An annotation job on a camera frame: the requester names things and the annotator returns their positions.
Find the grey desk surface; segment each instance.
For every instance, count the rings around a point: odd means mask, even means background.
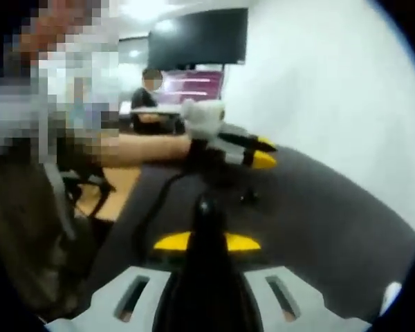
[[[292,149],[277,152],[271,170],[239,169],[236,185],[215,190],[231,232],[262,244],[274,265],[290,268],[318,289],[326,306],[342,317],[371,321],[378,314],[386,285],[401,281],[415,258],[415,232],[396,213],[345,177]],[[175,169],[144,167],[127,206],[103,245],[86,285],[86,308],[94,291],[136,264],[131,233]],[[239,202],[253,186],[254,206]],[[172,185],[149,229],[147,243],[188,229],[192,205],[206,188],[197,176]]]

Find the black cable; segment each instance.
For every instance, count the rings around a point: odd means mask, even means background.
[[[176,174],[168,179],[165,184],[162,186],[157,199],[154,201],[150,209],[147,211],[145,217],[140,221],[140,223],[134,228],[132,232],[132,247],[133,251],[138,256],[138,263],[140,265],[145,264],[147,259],[147,245],[145,243],[148,227],[150,223],[154,220],[157,214],[160,212],[161,208],[164,206],[169,190],[171,189],[172,184],[176,181],[184,178],[185,176],[191,175],[193,172],[186,171],[180,174]]]

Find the ceiling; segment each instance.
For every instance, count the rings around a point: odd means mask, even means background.
[[[247,7],[257,0],[120,0],[120,39],[146,37],[160,20],[192,12]]]

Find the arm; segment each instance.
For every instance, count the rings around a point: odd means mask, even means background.
[[[102,167],[122,168],[142,163],[182,160],[190,149],[187,136],[137,136],[120,134],[106,137],[90,149]]]

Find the black monitor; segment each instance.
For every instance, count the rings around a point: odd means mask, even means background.
[[[149,33],[148,67],[161,71],[196,64],[242,64],[248,9],[209,10],[159,22]]]

